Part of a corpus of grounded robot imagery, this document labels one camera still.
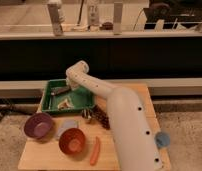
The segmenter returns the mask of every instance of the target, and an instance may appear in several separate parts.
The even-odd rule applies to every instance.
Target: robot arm
[[[137,93],[126,87],[87,75],[89,67],[80,61],[67,69],[72,89],[81,85],[107,100],[107,113],[122,171],[154,171],[162,162]]]

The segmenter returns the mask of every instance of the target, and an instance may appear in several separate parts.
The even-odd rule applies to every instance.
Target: green tray
[[[82,86],[79,86],[79,88],[74,91],[69,91],[61,95],[51,95],[51,90],[53,88],[64,86],[66,86],[66,81],[64,79],[48,81],[41,104],[42,112],[46,112],[49,114],[77,113],[85,108],[92,109],[95,106],[93,93]],[[74,107],[59,110],[57,106],[65,98],[71,99]]]

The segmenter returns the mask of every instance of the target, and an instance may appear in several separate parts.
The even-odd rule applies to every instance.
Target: carrot
[[[92,155],[90,157],[90,165],[94,166],[98,160],[98,156],[100,153],[100,138],[95,137],[95,145],[92,151]]]

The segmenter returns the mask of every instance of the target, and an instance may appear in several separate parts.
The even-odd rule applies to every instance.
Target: bowl
[[[82,152],[85,142],[85,135],[80,129],[70,128],[61,135],[59,147],[64,154],[75,155]]]
[[[52,128],[53,120],[47,113],[35,113],[25,123],[24,132],[28,137],[39,139]]]

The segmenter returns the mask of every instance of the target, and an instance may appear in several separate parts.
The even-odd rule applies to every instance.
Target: purple bowl
[[[24,132],[31,138],[42,138],[52,128],[53,120],[47,113],[35,113],[25,123]]]

